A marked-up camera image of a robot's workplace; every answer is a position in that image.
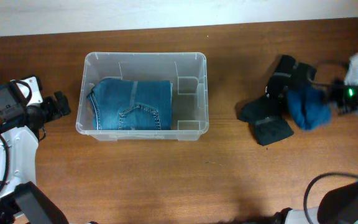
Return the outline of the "blue shirt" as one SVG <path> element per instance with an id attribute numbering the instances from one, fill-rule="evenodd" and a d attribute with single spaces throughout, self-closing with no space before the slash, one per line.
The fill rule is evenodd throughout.
<path id="1" fill-rule="evenodd" d="M 312 131 L 331 121 L 331 109 L 324 99 L 324 91 L 312 86 L 288 90 L 288 111 L 300 129 Z"/>

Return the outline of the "dark blue jeans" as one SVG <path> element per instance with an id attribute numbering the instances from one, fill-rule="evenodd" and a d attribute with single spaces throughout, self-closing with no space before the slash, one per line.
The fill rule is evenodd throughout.
<path id="1" fill-rule="evenodd" d="M 86 96 L 96 130 L 169 130 L 172 90 L 168 80 L 132 81 L 105 78 Z"/>

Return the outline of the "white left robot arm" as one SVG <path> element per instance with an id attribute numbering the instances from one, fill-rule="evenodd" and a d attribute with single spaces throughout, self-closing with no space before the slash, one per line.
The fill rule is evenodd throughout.
<path id="1" fill-rule="evenodd" d="M 25 216 L 29 223 L 67 223 L 63 212 L 37 187 L 35 156 L 45 124 L 70 114 L 60 91 L 46 98 L 35 76 L 0 86 L 0 223 Z"/>

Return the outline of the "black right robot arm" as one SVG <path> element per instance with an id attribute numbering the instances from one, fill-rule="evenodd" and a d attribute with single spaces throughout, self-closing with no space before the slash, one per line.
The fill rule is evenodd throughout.
<path id="1" fill-rule="evenodd" d="M 343 113 L 358 111 L 358 62 L 345 63 L 347 75 L 342 85 L 329 85 L 331 96 Z M 329 191 L 316 208 L 307 208 L 309 192 L 318 180 L 338 176 L 357 181 Z M 328 172 L 315 177 L 307 186 L 303 210 L 286 208 L 261 223 L 358 223 L 358 175 L 345 172 Z"/>

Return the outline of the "black folded garment upper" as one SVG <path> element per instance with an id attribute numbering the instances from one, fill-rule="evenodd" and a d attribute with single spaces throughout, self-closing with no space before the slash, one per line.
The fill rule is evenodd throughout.
<path id="1" fill-rule="evenodd" d="M 290 55 L 282 55 L 265 87 L 265 96 L 269 99 L 283 100 L 286 93 L 299 91 L 311 86 L 316 68 L 297 61 Z"/>

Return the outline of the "black folded garment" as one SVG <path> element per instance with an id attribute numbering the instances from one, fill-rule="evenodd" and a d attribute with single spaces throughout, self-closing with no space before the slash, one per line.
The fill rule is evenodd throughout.
<path id="1" fill-rule="evenodd" d="M 245 104 L 238 119 L 250 124 L 257 143 L 261 146 L 281 141 L 294 134 L 282 117 L 280 102 L 266 96 Z"/>
<path id="2" fill-rule="evenodd" d="M 286 93 L 299 91 L 311 86 L 316 68 L 297 61 L 290 55 L 282 55 L 265 87 L 265 96 L 269 99 L 283 100 Z"/>

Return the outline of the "clear plastic storage bin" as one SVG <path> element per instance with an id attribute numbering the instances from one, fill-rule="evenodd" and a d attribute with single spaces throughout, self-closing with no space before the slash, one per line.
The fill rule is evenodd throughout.
<path id="1" fill-rule="evenodd" d="M 172 84 L 172 125 L 166 131 L 97 130 L 87 95 L 105 78 Z M 176 139 L 196 141 L 209 128 L 207 59 L 201 52 L 91 52 L 85 66 L 76 130 L 99 141 Z"/>

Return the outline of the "black folded garment lower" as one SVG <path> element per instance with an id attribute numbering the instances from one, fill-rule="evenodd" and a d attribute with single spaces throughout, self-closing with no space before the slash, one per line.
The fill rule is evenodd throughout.
<path id="1" fill-rule="evenodd" d="M 250 124 L 257 143 L 261 146 L 281 141 L 294 134 L 282 117 L 280 102 L 266 96 L 245 104 L 238 119 Z"/>

